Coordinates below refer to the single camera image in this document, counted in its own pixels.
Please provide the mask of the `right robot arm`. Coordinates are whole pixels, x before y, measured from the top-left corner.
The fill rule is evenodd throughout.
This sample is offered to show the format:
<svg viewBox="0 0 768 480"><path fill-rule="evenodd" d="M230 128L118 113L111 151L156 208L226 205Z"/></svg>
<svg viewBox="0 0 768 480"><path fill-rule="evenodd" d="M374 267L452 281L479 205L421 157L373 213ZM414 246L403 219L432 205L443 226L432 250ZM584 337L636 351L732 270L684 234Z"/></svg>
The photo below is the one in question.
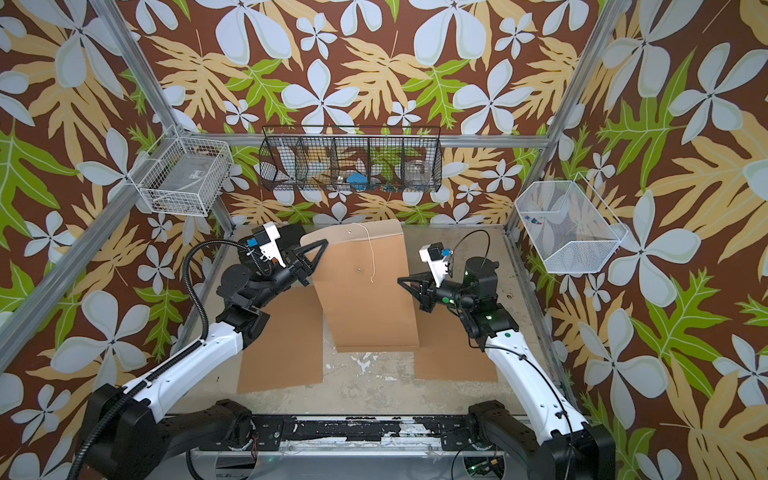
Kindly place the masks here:
<svg viewBox="0 0 768 480"><path fill-rule="evenodd" d="M615 442L592 425L555 387L534 357L512 314L499 302L498 263L471 257L460 281L449 278L453 252L441 244L420 252L427 271L398 283L430 313L445 306L461 322L469 343L485 353L509 383L528 418L522 423L498 401L468 409L469 437L518 458L531 479L612 479Z"/></svg>

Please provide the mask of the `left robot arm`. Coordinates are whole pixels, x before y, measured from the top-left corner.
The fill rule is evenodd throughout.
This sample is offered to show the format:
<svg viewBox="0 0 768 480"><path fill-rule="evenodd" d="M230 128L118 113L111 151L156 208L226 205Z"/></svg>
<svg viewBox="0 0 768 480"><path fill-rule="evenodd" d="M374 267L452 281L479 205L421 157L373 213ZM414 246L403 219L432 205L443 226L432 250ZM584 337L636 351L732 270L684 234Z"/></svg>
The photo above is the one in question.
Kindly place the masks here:
<svg viewBox="0 0 768 480"><path fill-rule="evenodd" d="M201 319L198 339L122 387L104 385L89 398L68 473L90 467L106 479L145 479L165 460L200 447L246 449L254 440L252 412L232 400L188 414L175 404L218 366L264 331L265 307L294 283L308 285L329 243L325 239L286 252L251 237L228 243L241 263L228 267L217 288L224 301L214 321Z"/></svg>

